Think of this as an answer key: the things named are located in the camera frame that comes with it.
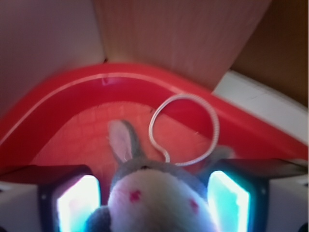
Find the white cord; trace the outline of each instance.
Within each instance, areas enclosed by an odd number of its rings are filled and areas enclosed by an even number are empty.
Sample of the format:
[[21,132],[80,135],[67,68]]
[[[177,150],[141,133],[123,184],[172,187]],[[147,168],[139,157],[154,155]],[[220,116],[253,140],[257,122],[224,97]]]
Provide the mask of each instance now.
[[207,101],[205,101],[203,98],[201,98],[197,95],[194,95],[194,94],[176,94],[174,96],[171,96],[165,102],[163,102],[158,107],[158,109],[155,111],[153,117],[150,120],[148,132],[149,132],[149,139],[150,139],[151,144],[164,155],[165,162],[169,163],[170,158],[169,158],[168,151],[166,149],[164,149],[163,147],[161,147],[154,139],[154,133],[153,133],[154,124],[155,124],[155,120],[156,120],[158,114],[162,111],[162,109],[167,104],[169,104],[172,101],[181,100],[181,99],[189,99],[189,100],[192,100],[192,101],[202,105],[204,107],[204,109],[210,114],[211,122],[212,122],[212,125],[213,125],[212,142],[211,142],[211,145],[208,148],[208,150],[203,155],[201,155],[200,157],[198,157],[196,159],[190,160],[188,162],[176,163],[177,166],[189,166],[189,165],[195,164],[197,162],[200,162],[201,160],[203,160],[207,156],[209,156],[211,154],[211,152],[217,146],[217,143],[218,143],[218,140],[219,140],[219,132],[220,132],[219,119],[218,119],[218,116],[217,116],[215,110],[213,109],[213,107]]

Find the white wall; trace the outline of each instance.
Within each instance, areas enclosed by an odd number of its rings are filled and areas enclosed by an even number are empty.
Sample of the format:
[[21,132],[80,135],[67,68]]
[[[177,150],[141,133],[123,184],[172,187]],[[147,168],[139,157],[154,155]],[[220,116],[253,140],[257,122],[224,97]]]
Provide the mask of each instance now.
[[50,75],[103,60],[91,0],[0,1],[0,117]]
[[308,145],[308,109],[295,100],[234,71],[213,93]]

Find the gray ear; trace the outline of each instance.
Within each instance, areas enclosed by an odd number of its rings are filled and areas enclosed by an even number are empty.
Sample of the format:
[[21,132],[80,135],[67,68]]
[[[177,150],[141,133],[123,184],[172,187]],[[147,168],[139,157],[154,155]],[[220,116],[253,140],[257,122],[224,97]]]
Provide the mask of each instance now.
[[111,216],[107,206],[97,209],[88,218],[85,232],[111,232]]
[[235,158],[234,150],[228,146],[217,146],[214,151],[205,159],[204,168],[196,175],[197,178],[207,186],[213,166],[222,159]]
[[118,163],[146,157],[133,126],[125,120],[109,122],[109,140]]

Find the light panel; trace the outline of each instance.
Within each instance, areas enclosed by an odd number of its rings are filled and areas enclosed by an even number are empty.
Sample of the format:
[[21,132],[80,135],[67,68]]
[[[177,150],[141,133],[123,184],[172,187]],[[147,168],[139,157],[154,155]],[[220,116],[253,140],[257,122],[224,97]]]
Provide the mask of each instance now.
[[250,194],[222,171],[215,171],[208,182],[208,202],[213,220],[221,232],[248,230]]
[[98,180],[84,175],[57,199],[60,232],[83,231],[88,217],[100,207]]

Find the gray plush body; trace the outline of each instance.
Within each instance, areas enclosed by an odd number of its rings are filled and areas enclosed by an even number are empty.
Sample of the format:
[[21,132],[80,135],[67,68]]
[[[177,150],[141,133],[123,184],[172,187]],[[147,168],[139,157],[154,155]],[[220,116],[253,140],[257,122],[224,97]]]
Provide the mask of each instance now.
[[208,211],[208,169],[232,151],[217,148],[198,179],[170,163],[150,160],[127,121],[109,124],[110,144],[120,167],[112,179],[108,205],[86,223],[88,232],[216,231]]

